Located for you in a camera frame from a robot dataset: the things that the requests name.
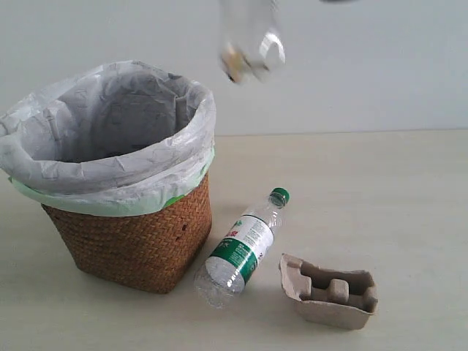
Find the clear bottle green label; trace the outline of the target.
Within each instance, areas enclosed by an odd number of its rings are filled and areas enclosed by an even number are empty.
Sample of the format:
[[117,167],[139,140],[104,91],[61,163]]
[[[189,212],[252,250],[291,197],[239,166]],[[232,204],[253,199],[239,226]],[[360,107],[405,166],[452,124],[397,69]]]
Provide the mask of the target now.
[[286,189],[272,189],[237,218],[204,260],[195,274],[194,286],[209,306],[223,308],[244,291],[274,243],[289,200]]

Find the clear bottle red label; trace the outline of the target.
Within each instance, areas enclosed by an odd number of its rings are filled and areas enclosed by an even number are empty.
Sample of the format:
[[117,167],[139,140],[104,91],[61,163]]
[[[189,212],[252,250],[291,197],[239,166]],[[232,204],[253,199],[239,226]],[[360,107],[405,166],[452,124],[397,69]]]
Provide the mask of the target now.
[[265,80],[286,63],[276,1],[219,2],[219,60],[234,84]]

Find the grey cardboard pulp tray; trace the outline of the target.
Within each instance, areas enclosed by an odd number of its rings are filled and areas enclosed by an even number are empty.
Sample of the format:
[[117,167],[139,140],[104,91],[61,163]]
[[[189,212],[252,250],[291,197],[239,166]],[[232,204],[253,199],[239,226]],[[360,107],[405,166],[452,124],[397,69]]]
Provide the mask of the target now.
[[308,322],[355,331],[377,310],[377,288],[368,271],[321,268],[290,254],[279,261],[281,286]]

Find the white plastic bin liner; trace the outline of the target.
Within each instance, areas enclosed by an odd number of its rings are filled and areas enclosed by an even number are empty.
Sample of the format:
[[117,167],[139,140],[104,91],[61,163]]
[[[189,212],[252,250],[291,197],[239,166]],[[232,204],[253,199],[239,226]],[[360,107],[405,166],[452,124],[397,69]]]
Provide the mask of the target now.
[[1,116],[1,168],[24,196],[78,214],[152,214],[214,158],[210,89],[141,61],[50,84]]

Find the woven wicker waste basket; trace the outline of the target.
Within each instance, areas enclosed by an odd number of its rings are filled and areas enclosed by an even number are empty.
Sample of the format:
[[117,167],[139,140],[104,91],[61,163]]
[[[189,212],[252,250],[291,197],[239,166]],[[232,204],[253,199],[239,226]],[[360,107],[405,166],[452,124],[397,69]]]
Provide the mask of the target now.
[[152,214],[106,217],[42,208],[79,270],[157,294],[169,293],[181,281],[212,227],[207,176],[188,195]]

